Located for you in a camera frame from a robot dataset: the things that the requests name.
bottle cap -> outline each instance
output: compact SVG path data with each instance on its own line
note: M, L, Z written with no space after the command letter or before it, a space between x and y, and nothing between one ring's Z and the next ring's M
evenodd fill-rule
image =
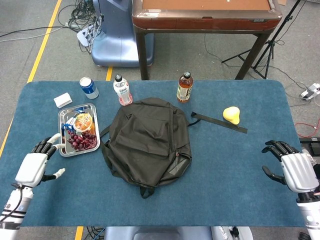
M116 80L117 82L121 82L122 76L120 74L117 74L117 75L115 75L114 80Z
M186 72L184 73L184 77L185 77L186 79L190 78L190 77L191 77L191 73L190 73L189 71L186 71Z

blue can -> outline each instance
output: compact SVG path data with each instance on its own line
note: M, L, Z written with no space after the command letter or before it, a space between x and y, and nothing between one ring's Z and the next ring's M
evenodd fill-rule
M90 77L81 78L79 83L88 99L95 99L99 96L99 90Z

table leg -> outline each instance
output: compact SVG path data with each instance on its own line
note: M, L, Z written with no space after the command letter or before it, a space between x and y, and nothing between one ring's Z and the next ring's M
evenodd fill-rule
M143 32L136 32L135 38L138 50L141 80L149 80L145 34Z
M242 64L238 74L236 75L236 80L242 80L246 76L248 70L252 66L252 63L255 61L256 57L260 53L261 49L265 45L266 41L268 40L271 33L261 33L258 38L256 39L251 51L249 52L248 56L246 57L244 63Z

white bottle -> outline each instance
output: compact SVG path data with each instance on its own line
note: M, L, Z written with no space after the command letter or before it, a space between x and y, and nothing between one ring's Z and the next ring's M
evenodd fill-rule
M129 105L133 102L133 97L130 93L129 83L120 74L115 75L113 89L119 97L119 102L122 106Z

stainless steel tray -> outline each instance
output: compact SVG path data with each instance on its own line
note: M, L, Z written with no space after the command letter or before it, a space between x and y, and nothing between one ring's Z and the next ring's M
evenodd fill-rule
M86 113L90 114L94 123L95 127L95 136L96 136L96 146L90 149L85 150L75 150L71 144L67 141L71 138L71 135L68 133L68 129L64 127L64 124L72 118L77 110L83 110ZM97 111L96 107L91 103L86 103L78 106L73 106L70 108L62 109L58 113L58 128L61 133L61 137L59 139L59 143L65 144L65 148L59 149L59 153L63 157L71 157L79 154L85 154L89 152L93 152L99 148L100 145L100 135L99 135L99 128L98 128L98 119L97 119Z

